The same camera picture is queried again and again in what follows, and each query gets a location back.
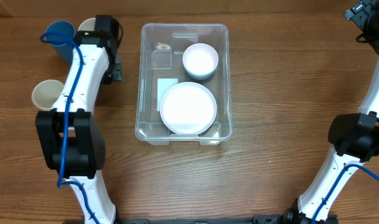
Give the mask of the beige cup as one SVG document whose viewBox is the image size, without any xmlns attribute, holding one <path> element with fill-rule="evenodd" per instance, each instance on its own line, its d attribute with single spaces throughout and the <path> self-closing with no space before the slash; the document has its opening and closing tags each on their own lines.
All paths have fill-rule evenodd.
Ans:
<svg viewBox="0 0 379 224">
<path fill-rule="evenodd" d="M 44 80 L 33 89 L 31 100 L 40 110 L 51 110 L 63 88 L 64 84 L 58 80 Z"/>
<path fill-rule="evenodd" d="M 94 31 L 95 24 L 96 24 L 96 18 L 89 18 L 80 24 L 78 30 L 79 31 Z"/>
</svg>

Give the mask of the blue cup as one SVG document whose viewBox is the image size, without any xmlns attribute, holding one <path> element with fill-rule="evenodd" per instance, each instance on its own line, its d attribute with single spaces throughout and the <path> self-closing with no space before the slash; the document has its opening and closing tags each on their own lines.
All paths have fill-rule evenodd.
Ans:
<svg viewBox="0 0 379 224">
<path fill-rule="evenodd" d="M 69 21 L 56 21 L 48 26 L 45 31 L 44 40 L 54 48 L 54 50 L 69 65 L 73 58 L 73 46 L 67 43 L 67 37 L 73 38 L 75 35 L 75 27 Z"/>
</svg>

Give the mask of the grey bowl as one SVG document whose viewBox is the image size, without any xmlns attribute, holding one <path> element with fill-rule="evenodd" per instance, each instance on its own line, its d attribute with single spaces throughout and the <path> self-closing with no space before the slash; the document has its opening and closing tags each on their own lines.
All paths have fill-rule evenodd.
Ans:
<svg viewBox="0 0 379 224">
<path fill-rule="evenodd" d="M 187 73 L 187 74 L 190 78 L 192 78 L 194 80 L 207 80 L 213 76 L 213 73 L 208 73 L 205 75 L 199 75 L 199 74 L 195 74 L 195 73 Z"/>
</svg>

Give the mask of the pink plate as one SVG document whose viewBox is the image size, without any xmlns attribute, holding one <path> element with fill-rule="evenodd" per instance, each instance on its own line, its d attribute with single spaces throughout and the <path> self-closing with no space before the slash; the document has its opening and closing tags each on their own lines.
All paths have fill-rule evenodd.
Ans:
<svg viewBox="0 0 379 224">
<path fill-rule="evenodd" d="M 198 135 L 215 121 L 217 101 L 205 86 L 182 82 L 166 91 L 159 112 L 163 123 L 173 133 Z"/>
</svg>

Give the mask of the pink bowl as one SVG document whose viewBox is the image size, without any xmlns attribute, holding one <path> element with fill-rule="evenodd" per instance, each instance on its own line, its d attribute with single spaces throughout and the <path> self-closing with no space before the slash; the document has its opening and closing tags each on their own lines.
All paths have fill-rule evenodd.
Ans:
<svg viewBox="0 0 379 224">
<path fill-rule="evenodd" d="M 213 73 L 219 63 L 217 51 L 208 44 L 197 43 L 186 48 L 182 63 L 187 73 L 205 75 Z"/>
</svg>

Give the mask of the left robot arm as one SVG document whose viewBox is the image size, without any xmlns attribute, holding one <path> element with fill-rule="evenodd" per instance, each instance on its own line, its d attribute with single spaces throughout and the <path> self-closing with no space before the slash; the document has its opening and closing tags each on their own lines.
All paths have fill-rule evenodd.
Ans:
<svg viewBox="0 0 379 224">
<path fill-rule="evenodd" d="M 48 111 L 37 113 L 35 126 L 45 163 L 58 173 L 57 187 L 72 188 L 84 223 L 118 223 L 101 172 L 105 140 L 93 112 L 100 87 L 121 80 L 123 26 L 109 15 L 97 15 L 91 22 L 90 29 L 73 37 L 58 31 L 41 35 L 45 44 L 69 45 L 72 62 L 61 94 Z"/>
</svg>

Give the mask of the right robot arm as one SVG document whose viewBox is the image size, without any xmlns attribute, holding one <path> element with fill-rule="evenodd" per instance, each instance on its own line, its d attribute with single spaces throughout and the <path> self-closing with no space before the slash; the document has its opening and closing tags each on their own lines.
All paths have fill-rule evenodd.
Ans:
<svg viewBox="0 0 379 224">
<path fill-rule="evenodd" d="M 357 170 L 379 181 L 364 168 L 379 156 L 379 1 L 360 0 L 344 14 L 362 33 L 356 41 L 369 44 L 378 61 L 366 97 L 356 113 L 340 114 L 330 125 L 328 155 L 308 189 L 273 223 L 337 223 L 329 210 Z"/>
</svg>

